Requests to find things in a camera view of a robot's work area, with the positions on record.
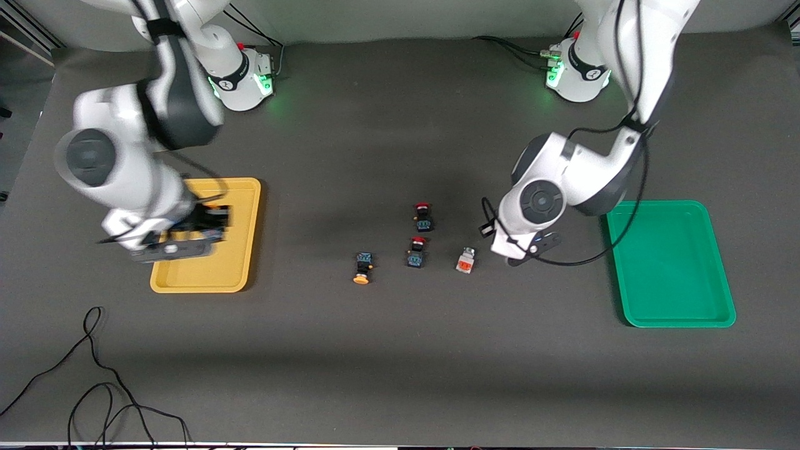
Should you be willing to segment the yellow plastic tray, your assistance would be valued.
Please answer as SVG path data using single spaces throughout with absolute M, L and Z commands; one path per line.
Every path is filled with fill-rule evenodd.
M 255 177 L 225 177 L 226 191 L 214 179 L 188 179 L 191 191 L 208 205 L 229 205 L 231 218 L 224 240 L 208 256 L 154 263 L 149 287 L 162 294 L 237 293 L 248 282 L 261 202 L 262 184 Z

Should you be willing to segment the dark grey table mat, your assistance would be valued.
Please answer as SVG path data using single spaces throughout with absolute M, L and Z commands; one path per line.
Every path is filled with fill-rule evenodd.
M 274 99 L 189 155 L 266 186 L 251 279 L 157 294 L 100 245 L 105 210 L 54 170 L 76 96 L 142 79 L 146 53 L 63 49 L 0 214 L 0 410 L 82 337 L 198 441 L 800 448 L 800 75 L 786 24 L 684 34 L 651 139 L 649 199 L 707 207 L 737 319 L 623 321 L 608 260 L 508 267 L 478 234 L 543 132 L 613 125 L 619 89 L 563 102 L 486 42 L 289 48 Z M 419 233 L 414 206 L 431 205 Z M 406 265 L 425 238 L 422 268 Z M 465 247 L 471 274 L 455 269 Z M 371 253 L 369 284 L 353 282 Z M 65 441 L 112 378 L 82 345 L 0 414 L 0 442 Z

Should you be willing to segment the green plastic tray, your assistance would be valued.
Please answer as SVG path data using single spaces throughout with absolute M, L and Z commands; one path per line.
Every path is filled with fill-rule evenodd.
M 637 328 L 729 328 L 736 309 L 708 209 L 623 201 L 606 217 L 625 320 Z

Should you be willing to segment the aluminium frame rail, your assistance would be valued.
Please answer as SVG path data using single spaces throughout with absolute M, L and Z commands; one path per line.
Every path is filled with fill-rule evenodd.
M 51 68 L 55 67 L 53 51 L 66 47 L 63 40 L 16 0 L 0 0 L 0 40 Z

